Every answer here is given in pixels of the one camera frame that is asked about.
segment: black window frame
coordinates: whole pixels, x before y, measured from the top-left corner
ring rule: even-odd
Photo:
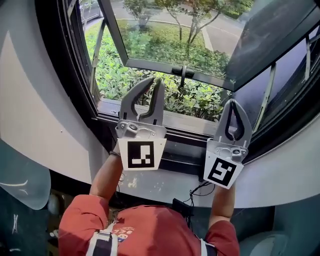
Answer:
[[[101,101],[97,101],[99,94],[92,95],[90,92],[88,72],[84,70],[91,70],[91,61],[85,63],[83,60],[89,59],[85,51],[87,49],[85,48],[84,50],[82,44],[82,50],[79,48],[81,45],[75,45],[75,42],[83,42],[84,40],[82,23],[81,21],[79,23],[79,19],[75,16],[77,11],[71,13],[69,20],[67,16],[68,4],[69,2],[65,0],[53,0],[46,3],[41,0],[35,0],[40,31],[62,86],[86,125],[109,152],[115,143],[111,127],[118,122],[119,118],[115,114],[99,111],[99,103],[101,103]],[[315,42],[312,49],[320,53],[319,43]],[[300,97],[297,95],[291,96],[290,104],[288,103],[285,111],[282,111],[281,115],[277,115],[271,124],[264,124],[253,135],[249,146],[249,155],[245,162],[261,156],[284,142],[320,112],[320,101],[314,101],[314,104],[310,105],[310,102],[313,102],[310,99],[314,99],[315,95],[317,95],[315,91],[317,91],[316,85],[319,79],[320,61],[318,59],[314,63],[314,69],[309,80],[303,84],[299,91]],[[282,96],[279,101],[284,101],[285,99],[289,99],[288,95]],[[208,134],[181,131],[178,128],[167,127],[166,138],[169,141],[182,143],[186,146],[206,148],[207,139],[211,137],[212,135]],[[197,164],[162,158],[159,168],[198,175],[201,180],[204,163],[205,157],[202,157]]]
[[[124,45],[121,32],[118,27],[118,23],[116,17],[114,15],[113,7],[111,5],[111,0],[98,0],[103,16],[105,17],[106,25],[109,29],[110,35],[113,39],[114,45],[119,53],[122,64],[125,67],[130,68],[138,68],[145,70],[152,70],[162,73],[167,73],[171,75],[181,76],[181,73],[173,72],[173,69],[181,70],[183,66],[175,66],[169,63],[163,62],[155,62],[149,60],[141,60],[135,58],[129,58],[126,47]],[[199,82],[204,82],[207,84],[211,84],[217,87],[221,87],[231,92],[236,92],[241,89],[244,85],[249,83],[255,77],[260,75],[263,71],[265,71],[268,67],[278,61],[282,56],[284,56],[287,52],[289,52],[293,47],[296,46],[298,42],[306,37],[313,29],[315,29],[319,23],[320,9],[314,3],[313,10],[306,16],[306,18],[298,24],[288,35],[281,39],[281,41],[269,52],[262,61],[259,61],[258,64],[252,66],[250,70],[248,70],[244,75],[239,77],[235,83],[232,83],[228,80],[223,80],[217,77],[214,77],[209,74],[205,74],[203,72],[198,72],[196,70],[192,70],[193,72],[188,75],[186,73],[186,78],[190,78]],[[250,26],[250,21],[246,23],[243,32],[239,41],[241,41],[242,37],[246,37],[245,31],[246,28]]]

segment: window sill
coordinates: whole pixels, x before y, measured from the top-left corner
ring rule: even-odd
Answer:
[[[100,99],[97,109],[100,113],[112,115],[118,119],[118,112],[120,111],[121,102],[113,99]],[[148,111],[147,106],[135,105],[138,114]],[[213,137],[218,128],[218,122],[208,121],[205,119],[188,116],[185,114],[164,111],[163,126],[172,128],[186,133],[198,134],[206,137]]]

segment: wristband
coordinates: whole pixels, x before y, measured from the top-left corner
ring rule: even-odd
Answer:
[[[109,154],[113,155],[113,156],[116,156],[116,157],[121,157],[121,155],[119,153],[116,153],[114,151],[110,151]]]

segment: person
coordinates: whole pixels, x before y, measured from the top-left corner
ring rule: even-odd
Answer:
[[[59,255],[240,254],[236,231],[230,223],[235,204],[234,185],[229,190],[216,187],[204,240],[193,234],[180,213],[158,205],[122,210],[116,221],[106,228],[109,200],[123,171],[118,144],[111,153],[96,174],[89,195],[77,195],[65,210],[58,232]]]

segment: screw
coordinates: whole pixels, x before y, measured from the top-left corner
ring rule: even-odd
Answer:
[[[129,127],[134,131],[138,130],[138,128],[133,124],[130,124]]]

